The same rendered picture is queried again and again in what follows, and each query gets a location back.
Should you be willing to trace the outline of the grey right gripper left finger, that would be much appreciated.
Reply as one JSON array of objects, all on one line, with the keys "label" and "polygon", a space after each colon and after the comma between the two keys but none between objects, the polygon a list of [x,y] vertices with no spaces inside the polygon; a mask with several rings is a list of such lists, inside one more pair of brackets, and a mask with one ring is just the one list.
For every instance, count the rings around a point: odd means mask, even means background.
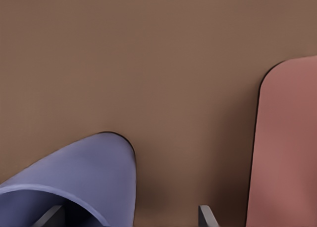
[{"label": "grey right gripper left finger", "polygon": [[32,227],[64,227],[64,207],[62,205],[52,206]]}]

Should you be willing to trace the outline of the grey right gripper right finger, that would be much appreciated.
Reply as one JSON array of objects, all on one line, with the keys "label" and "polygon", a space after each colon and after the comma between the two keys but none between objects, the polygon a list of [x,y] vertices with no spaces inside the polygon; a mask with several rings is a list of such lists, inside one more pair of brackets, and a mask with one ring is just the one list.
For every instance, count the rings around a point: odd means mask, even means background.
[{"label": "grey right gripper right finger", "polygon": [[219,227],[219,224],[208,205],[198,206],[199,227]]}]

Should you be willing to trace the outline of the blue cup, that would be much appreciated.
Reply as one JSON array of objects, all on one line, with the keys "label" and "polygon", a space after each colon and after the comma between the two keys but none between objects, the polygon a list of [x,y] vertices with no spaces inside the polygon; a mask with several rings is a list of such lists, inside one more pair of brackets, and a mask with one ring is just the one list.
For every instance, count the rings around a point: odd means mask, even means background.
[{"label": "blue cup", "polygon": [[64,207],[64,227],[133,227],[136,187],[130,142],[98,133],[0,184],[0,227],[32,227],[56,205]]}]

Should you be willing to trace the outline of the red cup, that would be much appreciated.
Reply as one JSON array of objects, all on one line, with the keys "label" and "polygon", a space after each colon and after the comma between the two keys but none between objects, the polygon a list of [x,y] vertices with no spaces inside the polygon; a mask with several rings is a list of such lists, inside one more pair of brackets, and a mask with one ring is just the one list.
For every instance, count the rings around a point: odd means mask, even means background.
[{"label": "red cup", "polygon": [[261,82],[246,227],[317,227],[317,56]]}]

